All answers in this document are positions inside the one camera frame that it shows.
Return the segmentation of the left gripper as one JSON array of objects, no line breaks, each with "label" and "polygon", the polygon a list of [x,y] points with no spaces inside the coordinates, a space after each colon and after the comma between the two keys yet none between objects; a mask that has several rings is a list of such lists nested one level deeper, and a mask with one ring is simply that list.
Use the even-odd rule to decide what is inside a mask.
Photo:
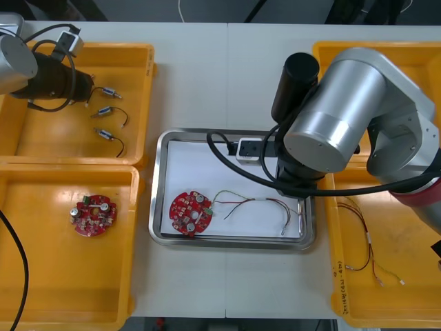
[{"label": "left gripper", "polygon": [[92,76],[76,70],[75,83],[72,83],[72,70],[67,69],[66,74],[66,99],[69,101],[86,102],[90,98],[94,87]]}]

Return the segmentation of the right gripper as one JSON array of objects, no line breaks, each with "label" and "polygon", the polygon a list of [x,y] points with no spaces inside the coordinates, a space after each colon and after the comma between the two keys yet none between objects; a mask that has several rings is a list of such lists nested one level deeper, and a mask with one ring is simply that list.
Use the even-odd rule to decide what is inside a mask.
[{"label": "right gripper", "polygon": [[312,180],[307,176],[308,172],[301,166],[278,164],[276,169],[276,182],[279,186],[283,186],[278,192],[285,197],[305,198],[307,195],[295,195],[294,192],[299,189],[310,189]]}]

